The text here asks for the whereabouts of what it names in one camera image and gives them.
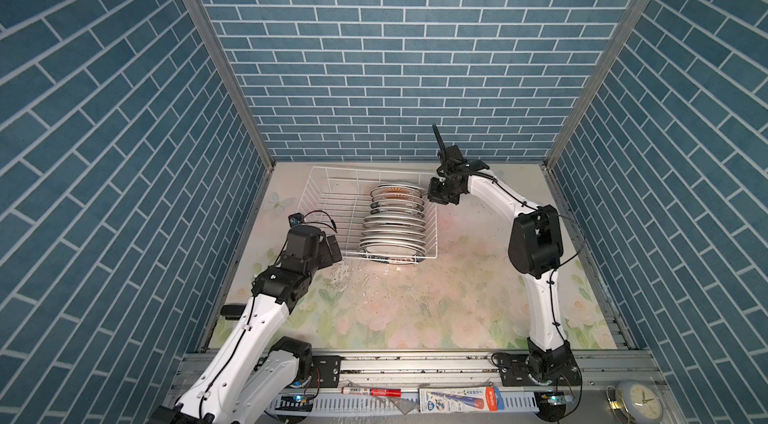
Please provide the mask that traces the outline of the white plate green rim text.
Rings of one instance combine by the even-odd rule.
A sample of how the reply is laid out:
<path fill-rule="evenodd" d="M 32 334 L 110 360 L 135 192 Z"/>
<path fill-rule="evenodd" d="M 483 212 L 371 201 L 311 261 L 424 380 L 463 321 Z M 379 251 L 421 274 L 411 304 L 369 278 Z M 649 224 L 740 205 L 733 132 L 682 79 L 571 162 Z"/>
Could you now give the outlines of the white plate green rim text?
<path fill-rule="evenodd" d="M 385 264 L 416 264 L 426 258 L 422 248 L 386 243 L 362 245 L 358 251 L 366 259 Z"/>

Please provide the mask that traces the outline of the white wire dish rack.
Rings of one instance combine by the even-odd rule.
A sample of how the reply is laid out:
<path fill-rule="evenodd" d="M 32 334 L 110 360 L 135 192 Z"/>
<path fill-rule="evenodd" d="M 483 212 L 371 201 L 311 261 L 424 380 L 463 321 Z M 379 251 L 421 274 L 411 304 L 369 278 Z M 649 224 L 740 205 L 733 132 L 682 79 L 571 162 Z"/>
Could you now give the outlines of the white wire dish rack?
<path fill-rule="evenodd" d="M 315 166 L 299 204 L 305 221 L 333 231 L 344 256 L 366 259 L 358 251 L 363 220 L 370 214 L 370 191 L 382 183 L 404 182 L 427 190 L 432 175 L 402 169 Z M 438 254 L 437 205 L 423 196 L 426 221 L 426 259 Z"/>

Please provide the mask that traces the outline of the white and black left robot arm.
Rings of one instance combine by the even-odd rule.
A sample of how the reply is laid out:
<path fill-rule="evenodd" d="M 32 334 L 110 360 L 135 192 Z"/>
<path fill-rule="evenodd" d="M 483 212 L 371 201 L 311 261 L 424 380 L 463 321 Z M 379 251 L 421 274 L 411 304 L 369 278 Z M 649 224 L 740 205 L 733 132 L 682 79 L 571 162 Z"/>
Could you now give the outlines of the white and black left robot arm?
<path fill-rule="evenodd" d="M 254 423 L 283 389 L 304 389 L 315 373 L 312 345 L 271 340 L 306 294 L 315 273 L 342 260 L 336 236 L 299 224 L 288 231 L 275 263 L 258 274 L 252 297 L 225 343 L 171 407 L 150 423 Z"/>

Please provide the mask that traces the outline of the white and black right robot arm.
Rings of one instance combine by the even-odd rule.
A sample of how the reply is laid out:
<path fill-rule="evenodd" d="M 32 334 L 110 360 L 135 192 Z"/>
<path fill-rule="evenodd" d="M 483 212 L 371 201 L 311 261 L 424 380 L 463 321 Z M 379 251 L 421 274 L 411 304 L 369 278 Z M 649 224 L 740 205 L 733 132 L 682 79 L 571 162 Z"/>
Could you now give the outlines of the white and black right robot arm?
<path fill-rule="evenodd" d="M 429 200 L 458 204 L 470 194 L 511 224 L 508 258 L 524 275 L 529 306 L 528 373 L 537 383 L 563 380 L 579 384 L 582 374 L 563 330 L 558 273 L 564 254 L 560 215 L 555 207 L 526 199 L 491 171 L 438 170 L 429 184 Z"/>

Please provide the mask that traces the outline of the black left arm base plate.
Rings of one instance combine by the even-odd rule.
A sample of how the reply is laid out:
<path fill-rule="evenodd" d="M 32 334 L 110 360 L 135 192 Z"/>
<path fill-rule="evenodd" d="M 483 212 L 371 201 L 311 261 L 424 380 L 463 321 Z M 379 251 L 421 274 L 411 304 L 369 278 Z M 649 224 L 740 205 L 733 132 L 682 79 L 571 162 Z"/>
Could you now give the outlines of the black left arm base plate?
<path fill-rule="evenodd" d="M 314 355 L 308 378 L 300 387 L 336 389 L 339 386 L 341 362 L 340 355 Z"/>

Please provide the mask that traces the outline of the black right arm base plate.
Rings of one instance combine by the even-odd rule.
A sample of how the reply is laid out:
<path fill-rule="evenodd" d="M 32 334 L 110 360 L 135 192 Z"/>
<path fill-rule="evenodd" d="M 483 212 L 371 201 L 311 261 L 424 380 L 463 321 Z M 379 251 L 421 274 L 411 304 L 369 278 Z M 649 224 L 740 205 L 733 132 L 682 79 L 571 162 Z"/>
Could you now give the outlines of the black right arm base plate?
<path fill-rule="evenodd" d="M 572 355 L 550 359 L 525 353 L 495 352 L 490 361 L 497 367 L 504 387 L 576 387 L 582 384 L 580 368 Z"/>

